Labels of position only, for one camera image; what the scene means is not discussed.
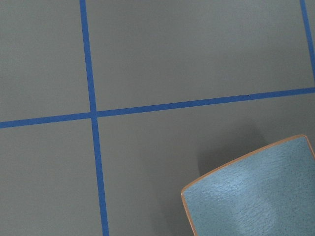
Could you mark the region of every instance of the blue tape line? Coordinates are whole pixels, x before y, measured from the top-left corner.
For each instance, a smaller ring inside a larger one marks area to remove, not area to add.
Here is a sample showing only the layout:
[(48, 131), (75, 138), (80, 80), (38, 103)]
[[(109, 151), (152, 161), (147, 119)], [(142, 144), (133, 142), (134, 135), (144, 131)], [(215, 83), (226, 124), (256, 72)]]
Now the blue tape line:
[(91, 117), (90, 113), (87, 112), (87, 113), (77, 113), (77, 114), (62, 115), (62, 116), (53, 116), (53, 117), (41, 117), (41, 118), (3, 121), (3, 122), (0, 122), (0, 129), (9, 128), (9, 127), (17, 127), (17, 126), (34, 125), (34, 124), (54, 123), (54, 122), (61, 122), (61, 121), (68, 121), (68, 120), (88, 119), (90, 117)]
[(89, 90), (89, 100), (90, 100), (91, 124), (92, 124), (92, 134), (93, 134), (93, 145), (94, 145), (94, 155), (95, 155), (95, 167), (96, 167), (96, 179), (97, 179), (97, 188), (98, 188), (100, 217), (101, 217), (103, 236), (109, 236), (102, 158), (101, 158), (101, 150), (100, 150), (100, 143), (99, 143), (99, 132), (98, 132), (98, 122), (97, 122), (97, 112), (96, 112), (96, 99), (95, 99), (92, 59), (91, 59), (91, 50), (90, 50), (88, 17), (87, 17), (87, 9), (86, 9), (85, 0), (80, 0), (80, 11), (81, 11), (81, 24), (82, 24), (85, 66), (86, 66), (87, 79), (88, 79), (88, 90)]
[(143, 107), (131, 107), (131, 108), (106, 110), (106, 111), (97, 112), (97, 116), (110, 117), (110, 116), (119, 116), (119, 115), (134, 114), (134, 113), (171, 110), (171, 109), (186, 108), (186, 107), (197, 107), (197, 106), (206, 106), (206, 105), (214, 105), (214, 104), (221, 104), (221, 103), (241, 102), (241, 101), (265, 99), (265, 98), (293, 96), (293, 95), (300, 95), (300, 94), (307, 94), (307, 93), (315, 93), (315, 88), (301, 88), (301, 89), (293, 89), (293, 90), (285, 90), (285, 91), (254, 93), (254, 94), (249, 94), (249, 95), (219, 97), (219, 98), (211, 98), (211, 99), (196, 100), (196, 101), (176, 102), (176, 103), (143, 106)]
[(311, 33), (309, 18), (307, 16), (305, 0), (300, 0), (300, 5), (301, 5), (302, 16), (303, 16), (303, 21), (304, 21), (307, 44), (308, 44), (309, 52), (310, 52), (313, 77), (315, 80), (315, 52), (314, 52), (314, 45), (313, 45), (313, 40), (312, 40), (312, 33)]

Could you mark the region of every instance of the gray tile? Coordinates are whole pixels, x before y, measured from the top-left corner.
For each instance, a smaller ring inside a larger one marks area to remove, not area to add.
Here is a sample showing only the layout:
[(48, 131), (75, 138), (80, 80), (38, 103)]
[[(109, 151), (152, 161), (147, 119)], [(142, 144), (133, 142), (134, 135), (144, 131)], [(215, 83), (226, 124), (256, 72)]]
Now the gray tile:
[(2, 236), (100, 236), (89, 120), (0, 129)]
[(296, 0), (87, 2), (99, 110), (313, 87)]
[(315, 2), (312, 0), (305, 0), (307, 15), (309, 17), (309, 23), (311, 28), (311, 33), (313, 37), (313, 44), (315, 43)]
[(181, 189), (296, 134), (315, 146), (315, 94), (99, 119), (111, 236), (191, 236)]
[(1, 1), (0, 22), (0, 121), (89, 111), (79, 1)]

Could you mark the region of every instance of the orange edge trim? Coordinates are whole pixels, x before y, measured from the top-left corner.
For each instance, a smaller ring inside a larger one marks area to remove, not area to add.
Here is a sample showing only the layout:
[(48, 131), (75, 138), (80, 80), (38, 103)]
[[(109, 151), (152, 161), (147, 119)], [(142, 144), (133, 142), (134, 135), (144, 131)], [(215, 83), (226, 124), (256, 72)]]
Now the orange edge trim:
[(304, 137), (304, 138), (307, 140), (307, 143), (308, 143), (308, 145), (309, 145), (309, 148), (310, 148), (311, 153), (312, 153), (312, 155), (313, 155), (313, 158), (314, 158), (314, 160), (315, 160), (315, 153), (314, 153), (314, 151), (313, 151), (313, 149), (312, 149), (312, 146), (311, 146), (311, 143), (310, 143), (308, 137), (307, 137), (306, 135), (304, 135), (304, 134), (300, 134), (300, 135), (295, 135), (295, 136), (292, 136), (292, 137), (289, 137), (289, 138), (286, 138), (286, 139), (277, 141), (277, 142), (275, 142), (275, 143), (272, 143), (272, 144), (269, 144), (269, 145), (267, 145), (267, 146), (261, 147), (261, 148), (255, 150), (255, 151), (252, 151), (252, 152), (250, 152), (250, 153), (248, 153), (248, 154), (246, 154), (246, 155), (244, 155), (244, 156), (241, 156), (241, 157), (239, 157), (239, 158), (236, 158), (236, 159), (234, 159), (234, 160), (232, 160), (232, 161), (230, 161), (230, 162), (228, 162), (228, 163), (225, 163), (224, 165), (219, 166), (219, 167), (215, 168), (214, 170), (212, 170), (212, 171), (210, 171), (210, 172), (208, 172), (208, 173), (202, 175), (201, 177), (195, 179), (195, 180), (194, 180), (193, 182), (191, 182), (190, 184), (186, 185), (186, 186), (182, 189), (182, 191), (181, 191), (181, 196), (182, 196), (182, 202), (183, 202), (183, 205), (184, 205), (184, 209), (185, 209), (187, 218), (188, 218), (188, 220), (189, 220), (191, 229), (192, 229), (192, 231), (193, 231), (193, 234), (194, 234), (195, 236), (198, 236), (197, 231), (196, 231), (196, 228), (195, 228), (195, 226), (194, 226), (194, 224), (193, 224), (193, 221), (192, 221), (190, 212), (189, 212), (189, 210), (188, 210), (188, 205), (187, 205), (186, 200), (185, 200), (185, 197), (184, 197), (184, 192), (185, 192), (185, 190), (186, 190), (187, 188), (189, 188), (189, 187), (192, 186), (193, 184), (197, 183), (198, 181), (202, 180), (203, 178), (205, 178), (205, 177), (207, 177), (207, 176), (213, 174), (214, 172), (216, 172), (216, 171), (218, 171), (218, 170), (220, 170), (220, 169), (222, 169), (222, 168), (224, 168), (224, 167), (227, 167), (227, 166), (229, 166), (229, 165), (231, 165), (231, 164), (233, 164), (233, 163), (235, 163), (235, 162), (238, 162), (238, 161), (240, 161), (240, 160), (243, 160), (243, 159), (245, 159), (245, 158), (247, 158), (247, 157), (249, 157), (249, 156), (252, 156), (252, 155), (254, 155), (254, 154), (258, 153), (258, 152), (264, 151), (264, 150), (266, 150), (266, 149), (268, 149), (268, 148), (271, 148), (271, 147), (273, 147), (273, 146), (276, 146), (276, 145), (279, 145), (279, 144), (282, 144), (282, 143), (286, 143), (286, 142), (288, 142), (288, 141), (291, 141), (291, 140), (297, 139), (297, 138), (301, 138), (301, 137)]

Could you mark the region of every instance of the blue tape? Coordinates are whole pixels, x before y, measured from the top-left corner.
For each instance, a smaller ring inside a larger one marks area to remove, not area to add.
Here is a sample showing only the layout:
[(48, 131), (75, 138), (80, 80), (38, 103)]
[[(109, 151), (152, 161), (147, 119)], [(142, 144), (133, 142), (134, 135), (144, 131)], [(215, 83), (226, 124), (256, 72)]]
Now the blue tape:
[(92, 124), (92, 134), (93, 134), (93, 145), (94, 145), (94, 155), (95, 155), (95, 167), (96, 167), (96, 179), (97, 179), (100, 217), (101, 217), (103, 236), (109, 236), (102, 158), (101, 158), (98, 122), (97, 122), (97, 113), (96, 113), (96, 99), (95, 99), (92, 59), (91, 59), (91, 50), (90, 50), (88, 18), (87, 18), (87, 9), (86, 9), (85, 0), (80, 0), (80, 12), (81, 12), (85, 67), (86, 67), (87, 79), (88, 79), (88, 90), (89, 90), (89, 100), (90, 100), (91, 124)]
[(53, 117), (41, 117), (41, 118), (3, 121), (3, 122), (0, 122), (0, 129), (9, 128), (9, 127), (17, 127), (17, 126), (34, 125), (34, 124), (62, 122), (62, 121), (77, 120), (77, 119), (89, 119), (90, 117), (91, 117), (90, 113), (87, 112), (87, 113), (77, 113), (77, 114), (62, 115), (62, 116), (53, 116)]
[(313, 45), (313, 40), (312, 40), (312, 33), (311, 33), (309, 18), (307, 16), (305, 0), (300, 0), (300, 5), (301, 5), (302, 16), (303, 16), (303, 21), (304, 21), (304, 29), (306, 33), (307, 44), (308, 44), (309, 52), (310, 52), (313, 77), (315, 80), (315, 52), (314, 52), (314, 45)]
[(106, 110), (106, 111), (97, 112), (97, 116), (110, 117), (110, 116), (119, 116), (119, 115), (134, 114), (134, 113), (214, 105), (214, 104), (221, 104), (221, 103), (241, 102), (241, 101), (258, 100), (258, 99), (274, 98), (274, 97), (284, 97), (284, 96), (294, 96), (294, 95), (307, 94), (307, 93), (315, 93), (315, 88), (301, 88), (301, 89), (293, 89), (293, 90), (285, 90), (285, 91), (254, 93), (254, 94), (249, 94), (249, 95), (219, 97), (219, 98), (211, 98), (211, 99), (196, 100), (196, 101), (176, 102), (176, 103), (143, 106), (143, 107), (131, 107), (131, 108)]

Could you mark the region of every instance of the textured surface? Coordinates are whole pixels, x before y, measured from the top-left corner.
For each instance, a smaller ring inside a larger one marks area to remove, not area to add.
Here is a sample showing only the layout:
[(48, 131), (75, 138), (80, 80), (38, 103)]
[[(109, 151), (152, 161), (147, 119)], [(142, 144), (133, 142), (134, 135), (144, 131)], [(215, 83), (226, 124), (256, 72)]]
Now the textured surface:
[(184, 197), (199, 236), (313, 236), (314, 182), (314, 157), (301, 137), (206, 176)]

